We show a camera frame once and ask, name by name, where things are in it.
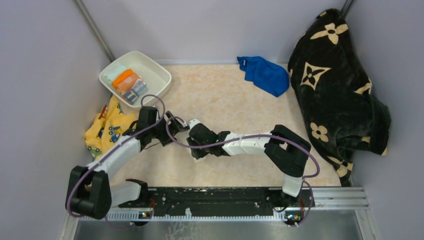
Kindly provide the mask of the rabbit print striped towel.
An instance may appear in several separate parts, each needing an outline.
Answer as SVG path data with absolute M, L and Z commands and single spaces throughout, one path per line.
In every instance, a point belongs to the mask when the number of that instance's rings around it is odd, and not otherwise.
M 129 90 L 122 94 L 122 97 L 127 103 L 134 105 L 137 99 L 142 96 L 147 90 L 148 87 L 146 83 L 143 80 L 138 79 Z

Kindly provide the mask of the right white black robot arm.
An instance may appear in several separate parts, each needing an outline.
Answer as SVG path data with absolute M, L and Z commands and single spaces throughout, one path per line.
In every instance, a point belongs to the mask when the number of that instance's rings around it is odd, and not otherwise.
M 190 128 L 186 139 L 191 155 L 199 160 L 207 155 L 266 155 L 284 174 L 281 199 L 287 206 L 301 200 L 301 188 L 311 145 L 283 125 L 270 132 L 239 134 L 230 131 L 215 133 L 202 123 Z

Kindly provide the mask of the cream white towel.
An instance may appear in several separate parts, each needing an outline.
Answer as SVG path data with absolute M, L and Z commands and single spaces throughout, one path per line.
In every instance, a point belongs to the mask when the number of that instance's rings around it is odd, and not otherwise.
M 208 155 L 205 150 L 200 148 L 191 148 L 189 153 L 195 163 L 201 162 Z

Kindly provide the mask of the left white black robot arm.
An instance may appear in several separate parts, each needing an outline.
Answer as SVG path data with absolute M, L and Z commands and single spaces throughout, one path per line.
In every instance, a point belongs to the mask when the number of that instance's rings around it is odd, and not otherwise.
M 150 200 L 146 182 L 127 179 L 111 186 L 110 180 L 153 139 L 166 146 L 172 142 L 171 137 L 188 129 L 189 125 L 175 119 L 170 111 L 159 115 L 154 107 L 142 108 L 138 120 L 130 124 L 110 150 L 92 163 L 77 165 L 71 170 L 65 200 L 68 213 L 73 217 L 101 220 L 113 207 L 128 203 L 146 206 Z

